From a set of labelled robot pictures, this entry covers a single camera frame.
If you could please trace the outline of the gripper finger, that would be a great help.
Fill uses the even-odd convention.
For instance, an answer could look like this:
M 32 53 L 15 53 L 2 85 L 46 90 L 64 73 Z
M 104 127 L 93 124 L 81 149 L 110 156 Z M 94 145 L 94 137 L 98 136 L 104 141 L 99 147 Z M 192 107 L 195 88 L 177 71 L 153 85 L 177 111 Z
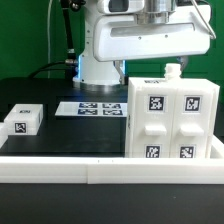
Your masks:
M 181 70 L 184 70 L 186 68 L 186 66 L 188 65 L 189 57 L 188 56 L 180 56 L 180 57 L 178 57 L 178 62 L 181 66 Z
M 120 83 L 124 85 L 125 84 L 125 62 L 121 60 L 117 60 L 114 62 L 114 66 L 117 72 L 119 73 Z

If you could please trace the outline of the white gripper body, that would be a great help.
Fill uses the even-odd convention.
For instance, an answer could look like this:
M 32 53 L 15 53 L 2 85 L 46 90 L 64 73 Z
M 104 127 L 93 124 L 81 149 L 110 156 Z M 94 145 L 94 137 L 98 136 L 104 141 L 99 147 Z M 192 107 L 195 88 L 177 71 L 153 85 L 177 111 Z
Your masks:
M 109 3 L 96 7 L 100 16 L 94 25 L 93 52 L 99 61 L 198 55 L 210 48 L 208 5 L 158 11 L 156 20 L 142 3 L 130 3 L 119 11 Z

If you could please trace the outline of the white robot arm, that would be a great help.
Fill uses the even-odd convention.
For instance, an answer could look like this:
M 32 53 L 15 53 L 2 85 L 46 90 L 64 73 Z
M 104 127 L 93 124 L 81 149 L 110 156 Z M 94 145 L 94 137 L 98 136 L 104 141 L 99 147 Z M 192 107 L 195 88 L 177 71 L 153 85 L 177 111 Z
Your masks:
M 216 37 L 203 0 L 60 0 L 73 85 L 111 91 L 126 83 L 129 60 L 204 54 Z M 69 13 L 84 11 L 85 47 L 75 52 Z

